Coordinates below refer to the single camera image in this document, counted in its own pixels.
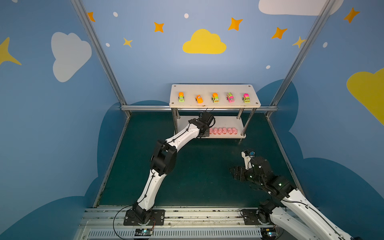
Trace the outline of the orange yellow toy car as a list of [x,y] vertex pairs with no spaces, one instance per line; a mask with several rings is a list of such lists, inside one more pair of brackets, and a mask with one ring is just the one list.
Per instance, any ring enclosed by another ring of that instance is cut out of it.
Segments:
[[203,101],[203,98],[201,97],[201,95],[197,95],[196,96],[196,101],[198,104],[202,104],[204,101]]

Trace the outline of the pink drum green toy truck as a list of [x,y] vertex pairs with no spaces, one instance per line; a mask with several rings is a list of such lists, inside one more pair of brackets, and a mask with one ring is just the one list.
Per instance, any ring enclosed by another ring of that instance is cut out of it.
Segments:
[[244,94],[243,95],[243,102],[246,103],[246,104],[251,102],[249,94]]

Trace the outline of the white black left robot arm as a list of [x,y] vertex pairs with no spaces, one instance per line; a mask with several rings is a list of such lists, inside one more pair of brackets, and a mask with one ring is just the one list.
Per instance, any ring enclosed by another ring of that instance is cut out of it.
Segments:
[[200,113],[196,119],[188,121],[181,132],[166,140],[158,140],[150,161],[150,172],[146,185],[132,210],[139,224],[146,224],[151,217],[157,193],[165,177],[174,169],[178,151],[189,141],[210,135],[210,128],[216,123],[209,112]]

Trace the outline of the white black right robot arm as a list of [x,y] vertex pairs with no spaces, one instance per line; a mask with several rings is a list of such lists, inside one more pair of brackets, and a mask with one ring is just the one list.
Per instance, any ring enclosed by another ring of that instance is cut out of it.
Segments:
[[244,166],[230,169],[234,179],[260,187],[275,203],[267,200],[255,210],[241,211],[247,225],[279,226],[298,240],[352,240],[348,234],[321,213],[288,179],[275,175],[268,160],[253,151],[243,151]]

